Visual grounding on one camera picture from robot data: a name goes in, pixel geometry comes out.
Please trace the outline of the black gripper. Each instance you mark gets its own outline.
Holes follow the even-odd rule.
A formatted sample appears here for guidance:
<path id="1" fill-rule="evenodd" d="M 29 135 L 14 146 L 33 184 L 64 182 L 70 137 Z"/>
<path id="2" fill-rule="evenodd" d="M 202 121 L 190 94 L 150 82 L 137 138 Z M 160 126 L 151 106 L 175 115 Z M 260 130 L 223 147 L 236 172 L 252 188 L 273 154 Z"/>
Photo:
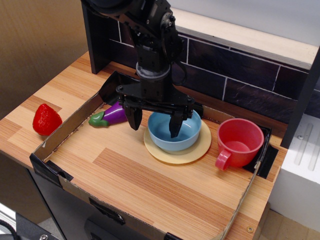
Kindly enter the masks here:
<path id="1" fill-rule="evenodd" d="M 193 97 L 176 88 L 171 72 L 159 79 L 136 79 L 119 72 L 116 92 L 128 123 L 135 131 L 140 127 L 142 110 L 171 115 L 171 138 L 179 135 L 183 121 L 191 118 L 194 111 L 203 112 Z"/>

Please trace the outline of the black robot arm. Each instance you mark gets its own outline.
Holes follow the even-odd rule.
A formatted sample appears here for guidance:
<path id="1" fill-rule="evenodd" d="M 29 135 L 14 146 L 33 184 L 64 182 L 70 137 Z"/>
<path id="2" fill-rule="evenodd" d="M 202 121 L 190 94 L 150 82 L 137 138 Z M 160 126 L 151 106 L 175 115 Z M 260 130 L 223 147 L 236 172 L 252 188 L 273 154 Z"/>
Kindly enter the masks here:
<path id="1" fill-rule="evenodd" d="M 177 89 L 184 80 L 172 77 L 172 66 L 179 64 L 184 42 L 170 4 L 165 0 L 84 0 L 81 4 L 94 73 L 109 59 L 106 19 L 129 30 L 137 52 L 139 81 L 120 85 L 116 92 L 130 127 L 140 127 L 144 110 L 163 113 L 170 116 L 170 136 L 177 137 L 183 121 L 193 115 L 195 100 Z"/>

